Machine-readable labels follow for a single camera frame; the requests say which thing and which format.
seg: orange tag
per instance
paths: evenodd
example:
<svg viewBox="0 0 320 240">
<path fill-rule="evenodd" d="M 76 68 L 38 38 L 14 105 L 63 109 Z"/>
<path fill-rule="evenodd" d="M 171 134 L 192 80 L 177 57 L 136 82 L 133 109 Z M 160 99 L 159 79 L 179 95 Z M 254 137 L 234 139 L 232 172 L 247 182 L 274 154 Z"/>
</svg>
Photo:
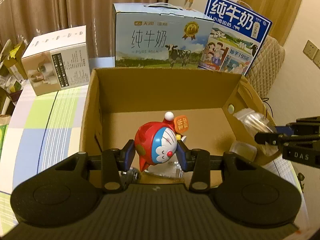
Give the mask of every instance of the orange tag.
<svg viewBox="0 0 320 240">
<path fill-rule="evenodd" d="M 183 133 L 189 128 L 188 119 L 185 115 L 179 115 L 174 119 L 174 129 L 177 133 Z"/>
</svg>

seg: screw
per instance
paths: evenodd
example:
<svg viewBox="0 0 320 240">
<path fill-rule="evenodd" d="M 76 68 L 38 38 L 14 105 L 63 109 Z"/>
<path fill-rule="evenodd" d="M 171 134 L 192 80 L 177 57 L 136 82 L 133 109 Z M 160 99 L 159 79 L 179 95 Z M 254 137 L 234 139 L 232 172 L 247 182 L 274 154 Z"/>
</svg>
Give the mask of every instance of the screw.
<svg viewBox="0 0 320 240">
<path fill-rule="evenodd" d="M 229 106 L 228 106 L 228 112 L 229 112 L 229 114 L 233 114 L 234 111 L 235 111 L 235 107 L 234 107 L 233 105 L 229 105 Z"/>
<path fill-rule="evenodd" d="M 117 182 L 107 182 L 104 185 L 104 187 L 105 187 L 105 189 L 108 189 L 108 190 L 116 190 L 116 189 L 120 188 L 120 184 Z"/>
<path fill-rule="evenodd" d="M 208 184 L 206 184 L 205 182 L 202 181 L 197 181 L 192 183 L 192 187 L 195 190 L 205 190 L 208 187 Z"/>
</svg>

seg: white pompom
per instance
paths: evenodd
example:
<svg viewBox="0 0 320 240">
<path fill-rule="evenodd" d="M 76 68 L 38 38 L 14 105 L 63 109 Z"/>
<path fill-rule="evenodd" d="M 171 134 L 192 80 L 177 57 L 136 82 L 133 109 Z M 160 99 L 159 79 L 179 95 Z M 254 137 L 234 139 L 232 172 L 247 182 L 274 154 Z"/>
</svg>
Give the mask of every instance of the white pompom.
<svg viewBox="0 0 320 240">
<path fill-rule="evenodd" d="M 167 120 L 167 121 L 172 121 L 174 119 L 174 114 L 173 112 L 166 112 L 164 114 L 164 118 Z"/>
</svg>

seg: doraemon face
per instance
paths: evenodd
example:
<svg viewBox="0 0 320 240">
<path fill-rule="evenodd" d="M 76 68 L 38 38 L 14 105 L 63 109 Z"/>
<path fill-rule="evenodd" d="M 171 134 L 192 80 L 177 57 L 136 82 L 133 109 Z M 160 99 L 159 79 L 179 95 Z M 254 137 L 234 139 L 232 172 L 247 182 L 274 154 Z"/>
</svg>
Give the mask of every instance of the doraemon face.
<svg viewBox="0 0 320 240">
<path fill-rule="evenodd" d="M 161 128 L 153 139 L 152 161 L 155 164 L 167 162 L 176 152 L 176 134 L 167 127 Z"/>
</svg>

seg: plastic container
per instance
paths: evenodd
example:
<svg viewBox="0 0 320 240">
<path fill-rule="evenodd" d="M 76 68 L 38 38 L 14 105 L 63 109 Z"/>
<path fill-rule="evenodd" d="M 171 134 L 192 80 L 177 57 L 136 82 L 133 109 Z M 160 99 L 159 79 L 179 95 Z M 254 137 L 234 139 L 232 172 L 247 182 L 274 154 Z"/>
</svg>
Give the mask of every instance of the plastic container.
<svg viewBox="0 0 320 240">
<path fill-rule="evenodd" d="M 248 143 L 235 141 L 231 145 L 230 152 L 249 157 L 249 160 L 254 160 L 257 155 L 257 148 Z"/>
<path fill-rule="evenodd" d="M 276 132 L 276 128 L 269 122 L 269 120 L 261 113 L 257 113 L 250 108 L 242 109 L 241 111 L 234 114 L 239 121 L 241 121 L 248 131 L 248 133 L 254 138 L 258 132 Z M 278 152 L 278 146 L 260 145 L 259 148 L 266 156 L 272 156 Z"/>
</svg>

